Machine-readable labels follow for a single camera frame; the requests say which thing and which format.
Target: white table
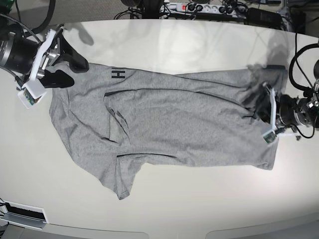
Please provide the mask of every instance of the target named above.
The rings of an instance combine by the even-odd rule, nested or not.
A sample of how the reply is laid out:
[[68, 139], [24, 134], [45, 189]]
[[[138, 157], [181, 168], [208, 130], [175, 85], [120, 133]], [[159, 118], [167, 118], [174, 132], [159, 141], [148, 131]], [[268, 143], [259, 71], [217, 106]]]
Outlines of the white table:
[[[68, 29], [66, 39], [89, 62], [171, 74], [251, 64], [288, 66], [294, 54], [293, 34], [239, 24], [117, 20], [71, 24]], [[302, 47], [317, 41], [300, 35], [298, 43]], [[319, 50], [311, 50], [300, 58], [313, 82], [318, 57]], [[297, 68], [294, 75], [306, 84]], [[0, 197], [43, 207], [52, 224], [144, 232], [151, 239], [203, 239], [214, 230], [319, 209], [318, 133], [300, 142], [282, 138], [272, 171], [145, 164], [131, 195], [119, 201], [68, 155], [48, 114], [51, 91], [27, 110], [16, 96], [12, 76], [0, 71], [0, 92]], [[287, 93], [301, 95], [290, 83]]]

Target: gray t-shirt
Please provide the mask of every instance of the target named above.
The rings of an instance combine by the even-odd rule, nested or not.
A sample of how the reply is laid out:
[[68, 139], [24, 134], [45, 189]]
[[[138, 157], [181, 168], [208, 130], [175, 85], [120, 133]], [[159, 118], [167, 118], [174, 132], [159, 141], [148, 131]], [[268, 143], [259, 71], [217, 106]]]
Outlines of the gray t-shirt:
[[264, 142], [266, 124], [250, 116], [264, 81], [282, 86], [282, 68], [184, 75], [97, 64], [82, 74], [64, 63], [56, 69], [75, 85], [53, 90], [52, 123], [74, 162], [119, 199], [144, 163], [273, 168], [277, 145]]

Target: power strip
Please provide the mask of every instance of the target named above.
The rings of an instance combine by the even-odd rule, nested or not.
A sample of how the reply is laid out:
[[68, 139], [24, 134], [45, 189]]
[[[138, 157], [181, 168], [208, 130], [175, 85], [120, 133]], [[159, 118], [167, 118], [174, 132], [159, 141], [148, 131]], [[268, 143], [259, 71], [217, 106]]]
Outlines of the power strip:
[[[243, 18], [246, 17], [236, 11], [232, 11], [231, 13], [225, 13], [222, 11], [225, 6], [222, 5], [212, 5], [212, 4], [196, 4], [196, 6], [201, 5], [203, 9], [198, 11], [198, 13], [206, 13], [206, 14], [213, 14], [213, 15], [224, 15], [224, 16], [232, 16], [236, 18]], [[195, 10], [189, 9], [188, 3], [176, 3], [170, 2], [167, 3], [165, 6], [162, 6], [161, 12], [169, 13], [169, 11], [175, 11], [181, 14], [192, 14]]]

